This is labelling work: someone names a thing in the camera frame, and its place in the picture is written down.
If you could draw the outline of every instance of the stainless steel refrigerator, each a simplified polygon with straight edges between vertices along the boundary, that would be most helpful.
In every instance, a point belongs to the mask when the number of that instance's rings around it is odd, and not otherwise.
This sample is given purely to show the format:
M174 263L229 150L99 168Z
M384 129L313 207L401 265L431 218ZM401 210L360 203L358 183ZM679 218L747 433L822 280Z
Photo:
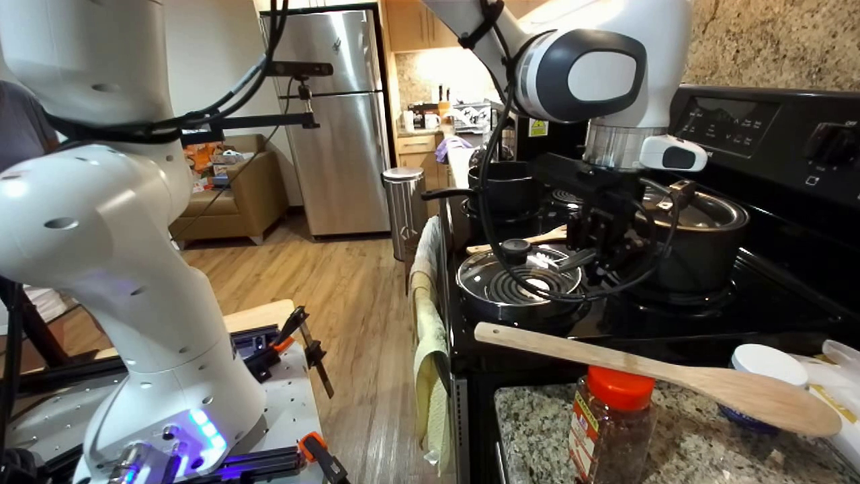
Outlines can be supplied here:
M299 10L275 60L334 65L334 74L306 81L321 129L287 129L313 237L389 232L381 171L393 124L376 8ZM275 85L291 112L306 109L299 81Z

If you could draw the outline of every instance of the wooden spatula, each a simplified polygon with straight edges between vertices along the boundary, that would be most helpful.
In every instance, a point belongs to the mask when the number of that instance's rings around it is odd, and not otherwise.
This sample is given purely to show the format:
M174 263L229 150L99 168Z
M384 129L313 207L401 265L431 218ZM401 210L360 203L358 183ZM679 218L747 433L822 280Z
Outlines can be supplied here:
M495 347L510 347L521 353L548 355L560 359L573 359L584 366L603 366L627 373L639 373L661 382L673 382L689 388L693 393L710 394L717 404L736 409L753 420L765 424L803 433L803 435L835 435L842 423L827 404L816 401L800 388L788 382L761 375L761 373L741 373L730 367L697 367L697 366L673 366L608 347L593 347L584 341L569 341L560 335L545 335L534 330L507 327L479 322L476 339Z

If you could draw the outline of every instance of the robotic end effector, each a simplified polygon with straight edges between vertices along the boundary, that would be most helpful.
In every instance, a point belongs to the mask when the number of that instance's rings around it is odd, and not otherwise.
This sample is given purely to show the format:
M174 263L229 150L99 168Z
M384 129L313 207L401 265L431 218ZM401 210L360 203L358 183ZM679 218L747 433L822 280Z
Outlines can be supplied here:
M548 2L525 33L502 2L427 4L487 65L502 99L532 117L589 124L587 160L636 171L704 168L706 154L665 136L689 47L686 0Z

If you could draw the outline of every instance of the black stove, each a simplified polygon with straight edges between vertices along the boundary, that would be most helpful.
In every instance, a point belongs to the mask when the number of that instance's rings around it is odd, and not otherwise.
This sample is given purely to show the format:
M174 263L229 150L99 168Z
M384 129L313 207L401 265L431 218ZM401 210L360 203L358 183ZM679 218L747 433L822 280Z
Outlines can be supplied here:
M690 366L728 366L745 341L800 355L824 339L860 347L857 124L860 94L679 88L669 132L712 150L693 181L749 210L730 284L693 307L623 292L548 330ZM476 343L476 319L450 287L460 470L462 480L498 480L495 390L573 382L580 366Z

